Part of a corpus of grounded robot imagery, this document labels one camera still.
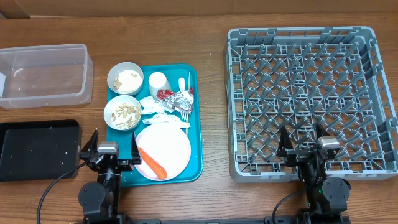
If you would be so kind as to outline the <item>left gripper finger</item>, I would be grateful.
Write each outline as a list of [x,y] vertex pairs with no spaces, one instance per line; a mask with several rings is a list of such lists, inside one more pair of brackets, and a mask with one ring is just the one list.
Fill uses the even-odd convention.
[[133,131],[131,136],[131,164],[141,164],[141,162],[141,155],[136,143],[136,135]]
[[88,142],[81,148],[81,153],[91,152],[92,150],[96,150],[98,144],[98,130],[96,129]]

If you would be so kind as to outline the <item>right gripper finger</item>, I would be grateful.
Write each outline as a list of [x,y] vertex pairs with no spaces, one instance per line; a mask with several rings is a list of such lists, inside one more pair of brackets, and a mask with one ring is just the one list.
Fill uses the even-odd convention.
[[320,123],[317,123],[315,125],[315,132],[317,135],[317,139],[321,138],[321,137],[330,136],[330,134],[326,131],[326,129]]
[[276,155],[278,157],[287,157],[288,156],[287,151],[291,151],[293,149],[293,145],[291,143],[289,134],[288,134],[285,126],[282,126],[279,129],[279,133],[280,133],[280,141],[279,141],[279,146],[278,146]]

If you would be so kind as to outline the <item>orange carrot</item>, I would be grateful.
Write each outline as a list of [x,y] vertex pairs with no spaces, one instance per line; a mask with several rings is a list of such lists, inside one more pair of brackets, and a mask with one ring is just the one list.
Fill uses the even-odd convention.
[[167,178],[166,170],[156,162],[148,153],[146,153],[140,147],[138,148],[141,158],[145,161],[145,163],[152,169],[155,175],[160,179],[164,180]]

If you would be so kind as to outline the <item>white bowl with peanuts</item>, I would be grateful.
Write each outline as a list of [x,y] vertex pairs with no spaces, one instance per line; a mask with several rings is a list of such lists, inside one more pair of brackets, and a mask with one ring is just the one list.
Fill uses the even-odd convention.
[[119,95],[108,101],[103,116],[105,123],[112,129],[132,130],[141,121],[142,106],[133,96]]

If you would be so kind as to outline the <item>grey bowl with rice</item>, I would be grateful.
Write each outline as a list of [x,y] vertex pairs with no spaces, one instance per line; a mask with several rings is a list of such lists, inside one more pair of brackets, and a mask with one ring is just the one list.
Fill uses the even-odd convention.
[[122,62],[108,72],[107,82],[108,87],[119,95],[136,95],[143,86],[144,74],[135,63]]

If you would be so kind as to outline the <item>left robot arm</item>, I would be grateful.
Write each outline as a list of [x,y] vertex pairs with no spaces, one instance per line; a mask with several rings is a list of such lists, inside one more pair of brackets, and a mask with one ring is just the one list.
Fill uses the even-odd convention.
[[141,156],[135,134],[131,135],[131,158],[119,157],[119,145],[114,141],[98,142],[95,131],[80,151],[80,159],[96,172],[97,180],[85,184],[78,200],[83,207],[83,223],[127,223],[133,222],[125,212],[119,211],[122,173],[131,172],[141,164]]

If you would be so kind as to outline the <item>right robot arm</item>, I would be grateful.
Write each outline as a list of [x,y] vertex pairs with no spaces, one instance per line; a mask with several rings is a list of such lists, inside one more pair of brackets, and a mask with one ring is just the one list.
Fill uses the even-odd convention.
[[337,138],[330,135],[325,128],[315,125],[317,140],[308,149],[295,150],[286,128],[279,129],[280,141],[277,156],[284,158],[286,166],[296,167],[299,179],[304,188],[284,197],[273,209],[272,222],[277,223],[277,209],[289,198],[304,192],[308,200],[308,208],[301,208],[296,215],[286,218],[289,223],[349,223],[344,217],[347,201],[351,190],[350,183],[340,177],[328,177],[325,162],[333,160],[340,150]]

